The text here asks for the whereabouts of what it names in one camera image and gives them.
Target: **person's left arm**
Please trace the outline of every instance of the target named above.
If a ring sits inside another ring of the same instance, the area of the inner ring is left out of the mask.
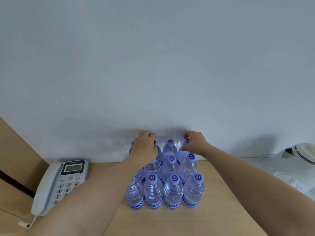
[[[77,187],[28,235],[103,236],[135,174],[157,156],[156,137],[149,131],[140,132],[126,159]]]

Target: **telephone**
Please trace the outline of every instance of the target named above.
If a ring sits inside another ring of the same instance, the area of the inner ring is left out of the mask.
[[[88,175],[87,160],[55,162],[46,170],[34,197],[31,213],[44,216],[82,184]]]

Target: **wooden desk surface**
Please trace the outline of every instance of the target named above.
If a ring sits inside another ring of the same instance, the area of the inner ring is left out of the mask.
[[[88,178],[114,164],[116,163],[91,163]],[[205,194],[195,209],[189,209],[182,204],[178,209],[170,210],[163,203],[157,210],[149,209],[146,204],[139,210],[132,210],[124,199],[105,236],[266,236],[214,167],[207,161],[198,161],[197,164],[198,172],[204,178]],[[25,230],[17,234],[22,235],[25,235]]]

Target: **water bottle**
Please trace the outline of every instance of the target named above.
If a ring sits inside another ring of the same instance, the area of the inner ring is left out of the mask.
[[[134,141],[131,142],[131,147],[130,147],[130,149],[129,149],[129,155],[130,155],[130,153],[131,153],[131,150],[132,150],[133,145],[134,145]]]
[[[188,178],[191,177],[196,172],[197,172],[196,156],[194,154],[189,153],[179,167],[178,174],[181,182],[183,182],[183,184],[185,185],[185,181],[187,181]]]
[[[176,162],[176,157],[169,156],[167,158],[167,161],[162,166],[162,170],[161,170],[162,183],[164,184],[171,174],[178,174],[178,170],[179,170],[179,165]]]
[[[129,188],[125,194],[125,198],[127,200],[128,205],[133,210],[138,210],[143,206],[145,198],[143,193],[143,185],[135,177],[133,178],[132,182],[129,185]]]
[[[179,164],[179,165],[181,165],[181,163],[182,163],[182,161],[186,158],[186,156],[190,153],[190,152],[186,152],[186,151],[182,151],[181,150],[181,148],[182,147],[184,147],[184,146],[186,146],[187,144],[189,143],[189,138],[187,138],[185,141],[184,141],[184,143],[183,143],[183,145],[179,148],[179,150],[178,150],[178,154],[177,154],[177,163]]]
[[[155,210],[162,204],[163,184],[156,174],[150,174],[144,183],[144,195],[148,206]]]
[[[161,148],[158,146],[157,141],[154,140],[154,144],[156,144],[157,148],[158,148],[158,156],[157,156],[157,161],[160,163],[160,165],[162,166],[162,152],[161,152]]]
[[[183,196],[183,184],[179,180],[178,174],[172,174],[164,185],[164,203],[171,210],[177,209],[180,206]]]
[[[163,148],[162,151],[162,162],[161,162],[161,166],[163,165],[164,162],[167,161],[167,157],[169,156],[176,156],[177,155],[177,148],[174,144],[174,140],[172,139],[168,139],[166,142],[165,147]]]
[[[144,184],[144,168],[141,168],[141,170],[137,172],[135,178],[138,179],[142,184]]]
[[[150,174],[156,174],[159,179],[161,178],[161,166],[156,158],[144,167],[145,180],[148,179]]]
[[[183,190],[183,203],[188,208],[195,208],[204,194],[203,176],[199,173],[195,173],[190,177]]]

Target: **plastic bottle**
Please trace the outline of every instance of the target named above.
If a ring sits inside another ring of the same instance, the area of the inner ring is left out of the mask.
[[[142,184],[144,184],[144,168],[137,172],[135,178],[138,179]]]
[[[134,145],[134,141],[131,142],[131,147],[130,147],[130,149],[129,149],[129,155],[130,155],[130,153],[131,153],[131,150],[132,150],[133,145]]]
[[[187,181],[188,178],[191,177],[196,172],[197,172],[196,156],[192,153],[189,153],[179,167],[178,174],[181,182],[183,182],[183,184],[185,185],[185,181]]]
[[[161,166],[156,158],[144,167],[144,179],[147,180],[149,175],[153,173],[161,179]]]
[[[154,144],[156,144],[157,148],[158,148],[158,156],[157,156],[157,161],[160,163],[160,165],[162,166],[162,152],[161,152],[161,148],[158,146],[157,141],[154,140]]]
[[[163,164],[161,170],[161,180],[164,184],[171,174],[178,174],[179,165],[176,162],[175,156],[169,156],[167,161]]]
[[[161,166],[163,165],[164,162],[167,161],[167,157],[168,156],[176,156],[177,155],[177,148],[174,144],[174,140],[172,139],[168,139],[166,142],[165,147],[163,148],[162,151],[162,162],[161,162]]]
[[[177,163],[179,165],[181,165],[182,161],[187,157],[187,155],[190,153],[190,152],[187,152],[187,151],[182,151],[181,148],[186,146],[187,144],[189,143],[189,138],[185,139],[183,145],[179,148],[178,150],[178,154],[177,154]]]
[[[132,182],[129,185],[129,188],[125,194],[125,198],[127,200],[128,205],[133,210],[138,210],[143,206],[145,199],[143,185],[135,177],[133,178]]]
[[[183,184],[179,179],[178,174],[172,174],[164,185],[164,203],[171,210],[177,209],[180,206],[183,196]]]
[[[204,194],[203,176],[195,173],[190,177],[183,190],[183,203],[188,208],[195,208]]]
[[[156,174],[150,174],[144,183],[144,195],[151,209],[155,210],[162,205],[163,184]]]

